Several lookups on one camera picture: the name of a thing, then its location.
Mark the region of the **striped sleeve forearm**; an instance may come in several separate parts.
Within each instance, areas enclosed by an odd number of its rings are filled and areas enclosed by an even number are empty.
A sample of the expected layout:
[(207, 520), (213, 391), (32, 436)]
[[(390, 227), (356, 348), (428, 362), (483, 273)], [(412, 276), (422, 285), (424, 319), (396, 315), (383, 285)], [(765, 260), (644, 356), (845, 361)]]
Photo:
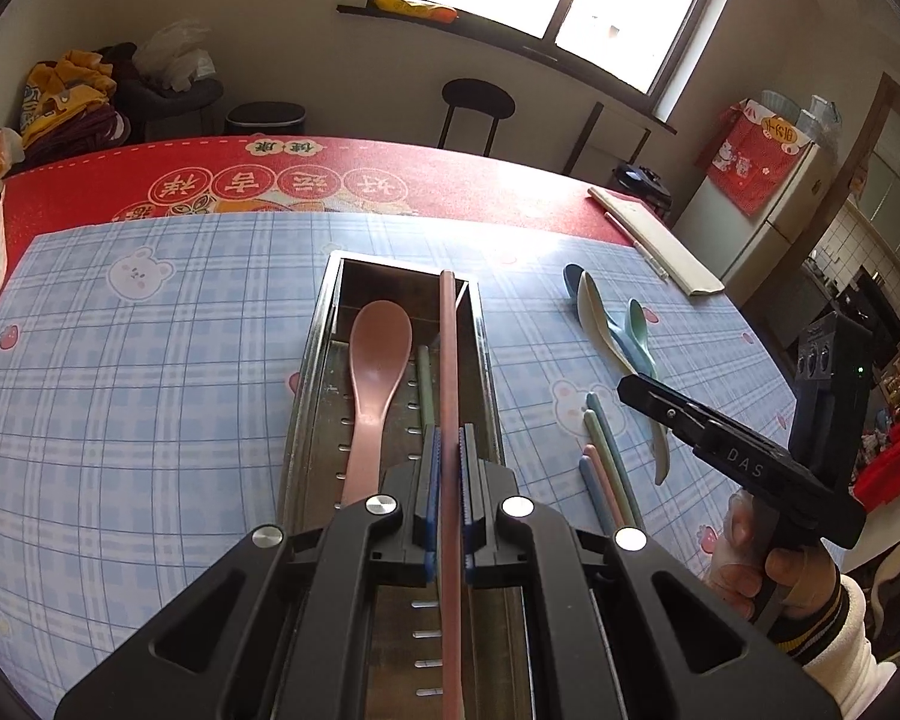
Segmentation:
[(823, 686), (844, 718), (862, 717), (898, 672), (896, 663), (873, 655), (865, 613), (859, 585), (841, 575), (820, 611), (803, 619), (779, 617), (770, 628), (770, 642)]

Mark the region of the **right hand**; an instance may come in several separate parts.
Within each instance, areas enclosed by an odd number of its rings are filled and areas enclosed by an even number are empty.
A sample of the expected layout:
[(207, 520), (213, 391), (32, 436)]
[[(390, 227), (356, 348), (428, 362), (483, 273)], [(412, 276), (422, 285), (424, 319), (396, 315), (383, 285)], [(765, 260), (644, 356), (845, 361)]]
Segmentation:
[(728, 500), (724, 531), (717, 539), (704, 583), (745, 619), (756, 613), (758, 595), (771, 583), (782, 614), (802, 621), (824, 611), (839, 594), (839, 573), (821, 543), (800, 548), (758, 550), (752, 495), (738, 491)]

